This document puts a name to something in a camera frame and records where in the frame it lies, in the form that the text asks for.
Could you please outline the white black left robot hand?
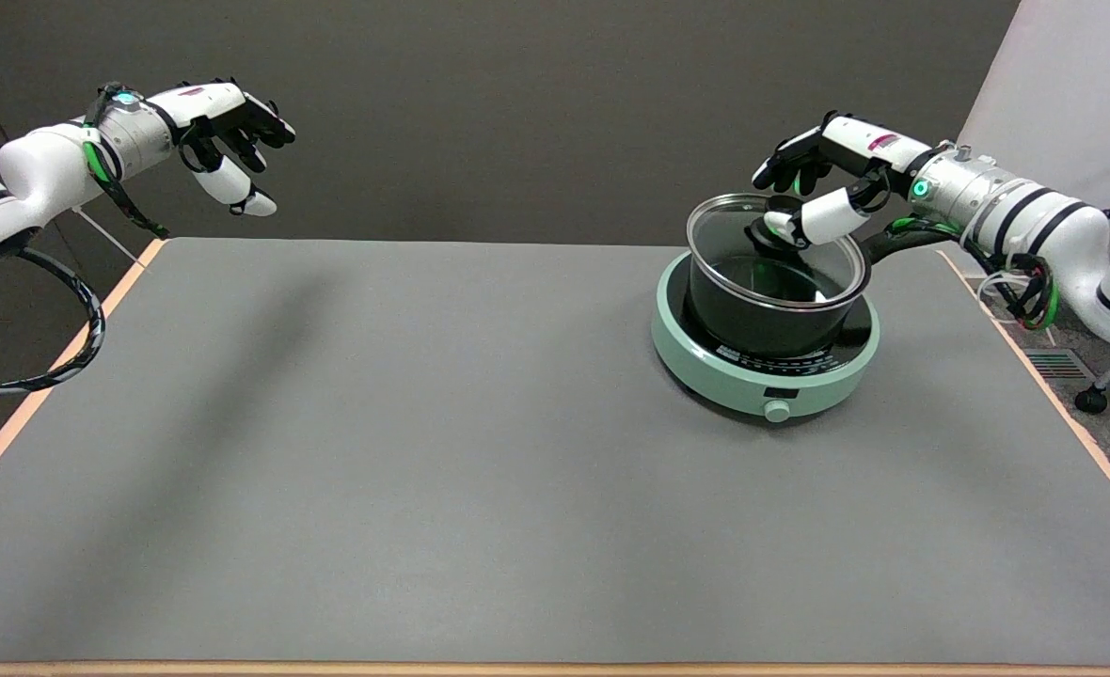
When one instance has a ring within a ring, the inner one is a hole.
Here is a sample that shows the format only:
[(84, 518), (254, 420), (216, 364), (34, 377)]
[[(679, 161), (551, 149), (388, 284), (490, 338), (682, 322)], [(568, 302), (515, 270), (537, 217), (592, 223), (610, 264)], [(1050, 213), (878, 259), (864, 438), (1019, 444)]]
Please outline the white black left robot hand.
[(182, 163), (196, 184), (238, 218), (270, 218), (278, 204), (250, 173), (266, 171), (262, 146), (283, 149), (296, 141), (295, 128), (236, 82), (218, 80), (176, 91), (185, 127), (178, 142)]

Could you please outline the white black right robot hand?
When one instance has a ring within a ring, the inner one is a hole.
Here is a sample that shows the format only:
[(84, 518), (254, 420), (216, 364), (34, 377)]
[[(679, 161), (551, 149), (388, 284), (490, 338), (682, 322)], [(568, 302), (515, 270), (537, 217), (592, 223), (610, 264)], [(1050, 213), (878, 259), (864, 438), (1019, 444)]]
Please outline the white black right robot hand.
[(788, 137), (753, 173), (753, 188), (773, 189), (754, 220), (763, 247), (804, 250), (859, 230), (890, 198), (910, 198), (934, 146), (859, 117), (831, 111), (813, 129)]

